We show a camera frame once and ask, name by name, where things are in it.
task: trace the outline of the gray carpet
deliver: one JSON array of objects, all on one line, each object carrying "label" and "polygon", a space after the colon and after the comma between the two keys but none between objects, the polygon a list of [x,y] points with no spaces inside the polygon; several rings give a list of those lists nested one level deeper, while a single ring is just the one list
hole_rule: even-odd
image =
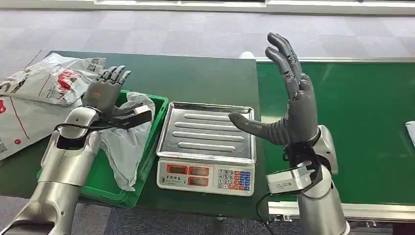
[{"label": "gray carpet", "polygon": [[[291,16],[168,11],[0,10],[0,76],[25,67],[39,50],[263,57],[266,33],[288,38],[299,57],[414,57],[414,17]],[[0,197],[4,227],[25,199]],[[298,223],[274,223],[276,234],[299,234]],[[256,235],[255,221],[78,205],[74,235]]]}]

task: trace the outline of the black cable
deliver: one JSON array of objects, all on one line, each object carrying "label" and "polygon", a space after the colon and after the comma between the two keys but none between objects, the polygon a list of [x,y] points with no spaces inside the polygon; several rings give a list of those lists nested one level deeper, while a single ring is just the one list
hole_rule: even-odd
[{"label": "black cable", "polygon": [[270,232],[270,234],[271,235],[274,235],[274,231],[272,231],[272,229],[271,229],[271,227],[270,227],[270,225],[269,225],[269,223],[268,223],[268,220],[265,220],[264,219],[264,217],[262,217],[262,215],[261,215],[261,212],[259,212],[259,204],[261,204],[261,202],[265,199],[265,198],[267,198],[267,197],[269,197],[269,196],[271,196],[272,195],[272,193],[270,193],[270,192],[268,192],[268,193],[266,193],[265,195],[263,195],[259,200],[258,200],[258,202],[256,203],[256,214],[258,215],[258,217],[261,219],[261,223],[268,229],[268,231]]},{"label": "black cable", "polygon": [[73,126],[73,127],[79,127],[82,129],[88,129],[88,130],[93,130],[93,131],[101,131],[101,130],[105,130],[105,129],[110,129],[115,127],[114,125],[110,125],[110,126],[83,126],[83,125],[78,125],[78,124],[72,124],[72,123],[61,123],[55,126],[55,131],[58,130],[59,127],[62,126]]}]

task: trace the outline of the plastic bag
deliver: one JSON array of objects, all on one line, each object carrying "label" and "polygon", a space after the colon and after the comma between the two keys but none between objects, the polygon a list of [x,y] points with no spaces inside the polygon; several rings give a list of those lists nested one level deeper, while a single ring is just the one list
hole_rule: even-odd
[{"label": "plastic bag", "polygon": [[53,53],[0,81],[0,94],[51,104],[71,105],[100,76],[105,58],[78,59]]},{"label": "plastic bag", "polygon": [[136,92],[127,93],[127,102],[121,108],[136,103],[143,103],[151,110],[151,122],[143,123],[128,130],[111,128],[99,131],[102,138],[101,148],[105,151],[114,179],[118,187],[125,191],[135,191],[133,188],[137,180],[137,168],[141,162],[148,134],[154,119],[156,106],[146,95]]},{"label": "plastic bag", "polygon": [[81,99],[61,106],[0,95],[0,160],[52,134],[81,105]]}]

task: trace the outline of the silver robotic arm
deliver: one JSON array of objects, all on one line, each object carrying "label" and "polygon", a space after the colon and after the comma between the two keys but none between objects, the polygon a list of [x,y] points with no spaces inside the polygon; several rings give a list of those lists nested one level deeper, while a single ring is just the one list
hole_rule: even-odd
[{"label": "silver robotic arm", "polygon": [[290,43],[269,33],[265,55],[272,60],[285,81],[288,93],[285,117],[274,123],[248,120],[238,113],[229,115],[242,131],[285,146],[284,160],[290,169],[267,175],[271,194],[295,193],[304,235],[346,235],[339,193],[331,175],[337,174],[336,153],[327,127],[317,123],[317,107],[310,78],[302,73]]},{"label": "silver robotic arm", "polygon": [[131,73],[121,73],[124,68],[110,67],[93,81],[83,96],[84,106],[72,110],[65,122],[56,126],[32,197],[0,235],[71,234],[79,192],[100,148],[98,130],[128,129],[151,121],[147,106],[115,106],[121,86]]}]

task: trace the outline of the digital display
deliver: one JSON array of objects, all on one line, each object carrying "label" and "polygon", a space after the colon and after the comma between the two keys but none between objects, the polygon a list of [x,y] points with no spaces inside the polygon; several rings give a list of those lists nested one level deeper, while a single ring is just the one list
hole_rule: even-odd
[{"label": "digital display", "polygon": [[208,186],[208,178],[189,177],[188,184],[195,186]]},{"label": "digital display", "polygon": [[187,174],[187,166],[185,165],[167,165],[167,172],[173,174]]},{"label": "digital display", "polygon": [[191,166],[189,167],[189,174],[199,175],[199,176],[208,176],[209,168]]},{"label": "digital display", "polygon": [[184,168],[178,168],[178,167],[171,167],[169,173],[185,174],[186,173],[186,169],[184,169]]}]

